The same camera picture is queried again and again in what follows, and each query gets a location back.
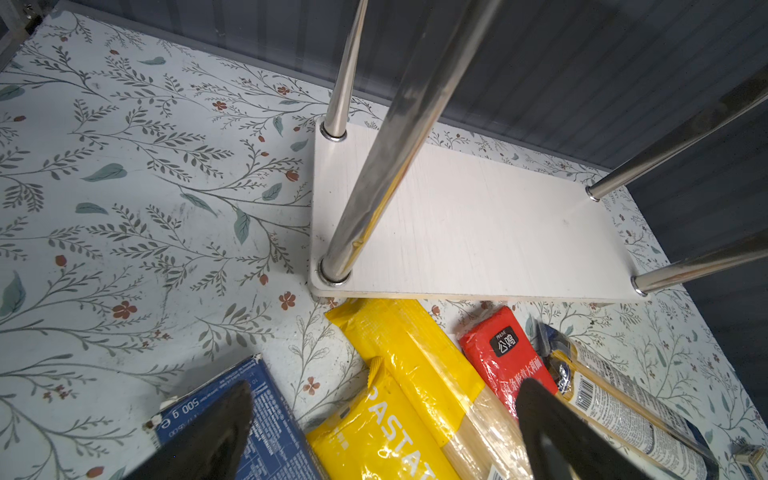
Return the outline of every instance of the spaghetti package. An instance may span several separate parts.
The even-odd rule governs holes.
[[[460,478],[531,478],[517,422],[417,301],[349,300],[326,316],[366,363],[383,358]]]
[[[536,379],[553,395],[558,391],[508,306],[480,322],[458,343],[485,384],[515,418],[515,400],[523,380]]]
[[[768,455],[766,448],[758,445],[742,445],[733,454],[746,480],[768,480]]]
[[[458,480],[381,357],[368,387],[306,437],[332,479]]]
[[[576,340],[540,324],[542,354],[562,399],[598,430],[684,480],[720,470],[699,430]]]

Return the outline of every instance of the clear plastic bag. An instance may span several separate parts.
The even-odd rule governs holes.
[[[326,314],[386,368],[463,480],[532,478],[515,419],[415,300],[350,300]]]
[[[331,478],[458,480],[381,357],[368,386],[306,438]]]

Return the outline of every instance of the white shelf board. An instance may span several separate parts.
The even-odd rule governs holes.
[[[317,276],[376,130],[315,134],[310,288],[318,296],[641,301],[634,262],[584,185],[425,144],[360,254],[331,287]]]

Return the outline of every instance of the gray wall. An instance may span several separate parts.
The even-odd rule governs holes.
[[[333,81],[357,2],[80,3]],[[371,0],[356,89],[391,99],[428,16],[448,35],[463,3]],[[444,120],[610,169],[767,62],[766,2],[510,0]],[[766,129],[763,108],[631,185],[672,261],[768,227]],[[767,267],[686,285],[764,416]]]

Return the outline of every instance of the stainless steel pole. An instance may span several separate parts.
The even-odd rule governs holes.
[[[701,257],[688,258],[653,272],[631,278],[635,291],[642,296],[668,286],[688,282],[742,263],[768,257],[768,229],[739,240]]]
[[[471,0],[435,61],[424,48],[429,26],[411,58],[400,87],[349,196],[318,274],[329,285],[349,278],[411,161],[448,103],[503,0]]]
[[[600,201],[610,192],[653,170],[766,99],[768,99],[768,65],[659,141],[624,162],[602,180],[587,187],[587,195],[596,202]]]
[[[346,118],[349,115],[349,99],[352,97],[352,87],[355,84],[355,69],[357,68],[357,54],[360,50],[360,36],[362,24],[366,19],[368,0],[360,0],[357,4],[355,21],[346,38],[344,55],[341,57],[339,76],[333,87],[331,99],[328,102],[328,113],[320,124],[320,133],[331,141],[342,141],[346,138]]]

